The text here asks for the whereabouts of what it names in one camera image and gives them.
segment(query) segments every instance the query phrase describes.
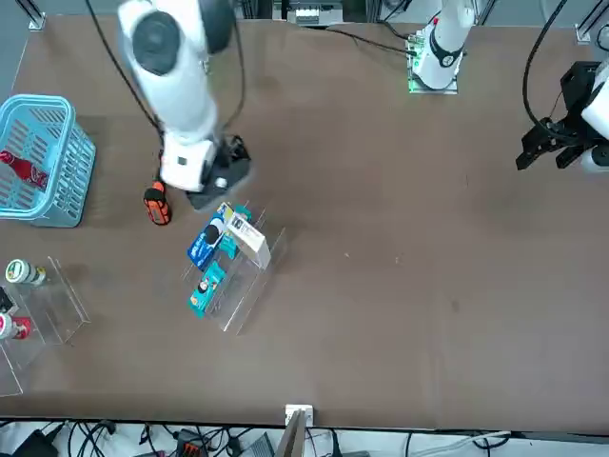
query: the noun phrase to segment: can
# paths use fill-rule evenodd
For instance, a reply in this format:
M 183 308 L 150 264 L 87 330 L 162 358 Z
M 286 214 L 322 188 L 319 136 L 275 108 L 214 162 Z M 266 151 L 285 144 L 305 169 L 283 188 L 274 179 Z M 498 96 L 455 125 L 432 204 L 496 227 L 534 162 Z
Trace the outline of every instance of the can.
M 40 286 L 47 278 L 47 271 L 25 260 L 14 259 L 9 262 L 5 276 L 10 283 Z
M 11 317 L 0 312 L 0 340 L 12 338 L 24 340 L 31 333 L 31 319 L 29 317 Z

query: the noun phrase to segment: blue package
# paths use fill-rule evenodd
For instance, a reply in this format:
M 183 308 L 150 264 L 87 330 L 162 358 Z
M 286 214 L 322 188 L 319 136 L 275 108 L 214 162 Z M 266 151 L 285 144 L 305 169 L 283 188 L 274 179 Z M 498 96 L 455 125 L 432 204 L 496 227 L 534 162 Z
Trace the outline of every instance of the blue package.
M 201 271 L 206 266 L 207 260 L 220 244 L 225 232 L 226 223 L 232 217 L 233 210 L 226 203 L 222 203 L 213 213 L 206 227 L 188 248 L 187 256 L 192 263 Z
M 212 262 L 206 269 L 197 288 L 190 295 L 190 309 L 194 311 L 199 319 L 202 319 L 206 314 L 207 305 L 211 302 L 216 288 L 225 278 L 224 271 L 218 265 L 218 262 Z

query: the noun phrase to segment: small white box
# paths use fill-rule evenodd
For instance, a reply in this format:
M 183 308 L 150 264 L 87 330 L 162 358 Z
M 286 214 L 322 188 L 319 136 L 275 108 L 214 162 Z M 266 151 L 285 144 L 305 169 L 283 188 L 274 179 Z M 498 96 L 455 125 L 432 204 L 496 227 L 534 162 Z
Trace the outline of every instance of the small white box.
M 236 212 L 228 222 L 228 231 L 232 235 L 235 243 L 249 259 L 259 268 L 268 267 L 270 262 L 270 251 L 266 238 L 255 229 L 248 221 Z

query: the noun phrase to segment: metal bracket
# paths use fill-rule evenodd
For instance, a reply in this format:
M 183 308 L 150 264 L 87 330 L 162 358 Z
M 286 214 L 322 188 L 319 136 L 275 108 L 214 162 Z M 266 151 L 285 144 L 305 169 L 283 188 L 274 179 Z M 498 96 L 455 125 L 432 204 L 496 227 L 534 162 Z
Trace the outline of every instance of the metal bracket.
M 313 427 L 313 406 L 311 405 L 285 405 L 285 426 L 287 427 L 294 413 L 298 411 L 304 412 L 306 426 Z
M 591 43 L 590 32 L 581 33 L 579 24 L 575 25 L 575 38 L 578 45 L 589 45 Z
M 282 440 L 277 446 L 276 457 L 303 457 L 303 449 L 305 446 L 305 430 L 308 418 L 308 412 L 311 414 L 311 425 L 313 419 L 313 407 L 310 405 L 286 405 L 285 417 L 287 418 L 288 409 L 291 410 L 291 416 L 285 427 Z
M 19 5 L 29 17 L 28 29 L 34 31 L 42 30 L 45 27 L 47 15 L 40 11 L 33 0 L 15 0 L 15 2 L 17 2 L 17 5 Z

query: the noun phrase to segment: white can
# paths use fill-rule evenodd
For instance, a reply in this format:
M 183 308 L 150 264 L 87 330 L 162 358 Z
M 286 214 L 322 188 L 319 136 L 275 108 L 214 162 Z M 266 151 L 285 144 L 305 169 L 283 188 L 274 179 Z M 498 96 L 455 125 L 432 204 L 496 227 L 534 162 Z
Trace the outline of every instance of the white can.
M 25 260 L 14 259 L 9 262 L 5 276 L 7 281 L 13 284 L 40 286 L 47 278 L 47 271 L 42 267 L 35 267 Z

